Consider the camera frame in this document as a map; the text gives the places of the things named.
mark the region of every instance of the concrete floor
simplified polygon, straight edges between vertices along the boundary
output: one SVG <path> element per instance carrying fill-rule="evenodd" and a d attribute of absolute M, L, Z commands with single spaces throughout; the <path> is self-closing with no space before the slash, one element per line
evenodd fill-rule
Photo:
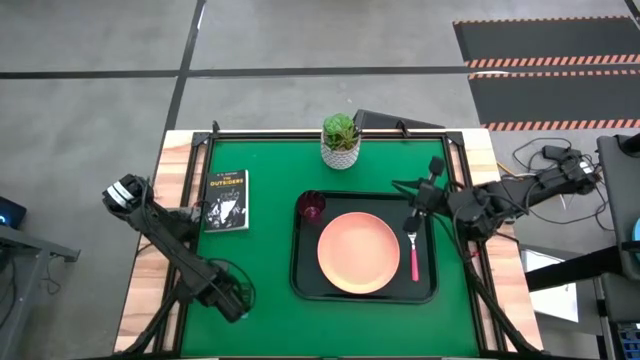
<path fill-rule="evenodd" d="M 178 69 L 195 4 L 0 0 L 0 72 Z M 454 20 L 598 15 L 628 10 L 622 0 L 209 0 L 191 68 L 461 65 Z M 43 296 L 33 312 L 24 358 L 111 352 L 137 234 L 103 209 L 101 191 L 128 172 L 153 173 L 174 84 L 0 80 L 0 194 L 29 209 L 25 231 L 82 249 L 78 263 L 52 264 L 63 290 Z M 208 128 L 214 119 L 226 129 L 317 128 L 329 113 L 358 108 L 479 126 L 465 76 L 405 75 L 189 79 L 176 128 Z M 604 133 L 556 135 L 592 151 Z M 533 136 L 493 134 L 498 159 L 513 166 L 511 151 Z M 597 201 L 576 197 L 566 212 L 542 206 L 542 214 L 572 218 Z M 523 219 L 517 234 L 574 252 L 612 242 L 592 221 L 561 227 Z M 552 352 L 577 354 L 554 345 L 570 341 L 551 338 Z"/>

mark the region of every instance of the wooden table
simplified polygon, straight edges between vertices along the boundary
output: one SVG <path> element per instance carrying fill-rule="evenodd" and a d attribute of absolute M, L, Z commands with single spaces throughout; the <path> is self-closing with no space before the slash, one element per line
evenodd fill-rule
<path fill-rule="evenodd" d="M 443 130 L 413 131 L 442 132 Z M 473 185 L 500 179 L 488 130 L 447 129 L 447 131 L 463 133 Z M 178 207 L 180 204 L 194 132 L 197 131 L 174 130 L 166 134 L 154 181 L 155 201 L 164 207 Z M 200 151 L 195 167 L 190 203 L 197 198 L 203 159 L 204 151 Z M 459 175 L 460 163 L 457 160 L 458 157 L 454 156 L 454 168 L 458 174 L 456 178 L 460 181 L 462 177 Z M 504 225 L 500 231 L 513 235 L 511 226 Z M 148 241 L 142 238 L 139 247 L 146 244 Z M 542 349 L 542 340 L 531 305 L 518 245 L 512 240 L 495 236 L 487 242 L 487 252 L 500 306 L 523 336 L 533 346 Z M 167 267 L 168 261 L 153 246 L 145 249 L 135 259 L 114 351 L 124 350 L 131 345 L 160 306 Z M 174 336 L 175 310 L 177 307 L 169 319 L 166 334 L 168 341 L 165 341 L 165 346 L 171 345 L 171 339 Z M 495 349 L 491 317 L 483 305 L 481 305 L 481 312 L 487 345 L 489 349 Z M 514 350 L 511 344 L 508 344 L 508 347 Z"/>

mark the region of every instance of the pink plate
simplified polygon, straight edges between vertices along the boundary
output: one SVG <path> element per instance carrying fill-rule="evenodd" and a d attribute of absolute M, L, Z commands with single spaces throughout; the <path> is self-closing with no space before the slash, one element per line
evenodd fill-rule
<path fill-rule="evenodd" d="M 333 285 L 352 294 L 385 286 L 398 270 L 400 246 L 393 230 L 367 213 L 333 219 L 318 241 L 318 261 Z"/>

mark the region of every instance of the book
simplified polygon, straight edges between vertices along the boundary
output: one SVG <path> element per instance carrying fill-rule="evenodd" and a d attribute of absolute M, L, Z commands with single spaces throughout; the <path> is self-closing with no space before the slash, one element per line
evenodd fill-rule
<path fill-rule="evenodd" d="M 205 232 L 249 228 L 249 172 L 247 170 L 209 174 L 204 200 Z"/>

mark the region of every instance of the succulent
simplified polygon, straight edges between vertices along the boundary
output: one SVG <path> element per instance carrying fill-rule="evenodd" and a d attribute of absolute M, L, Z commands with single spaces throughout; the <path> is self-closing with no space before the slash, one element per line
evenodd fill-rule
<path fill-rule="evenodd" d="M 358 129 L 345 114 L 324 119 L 324 143 L 333 151 L 351 150 L 358 143 Z"/>

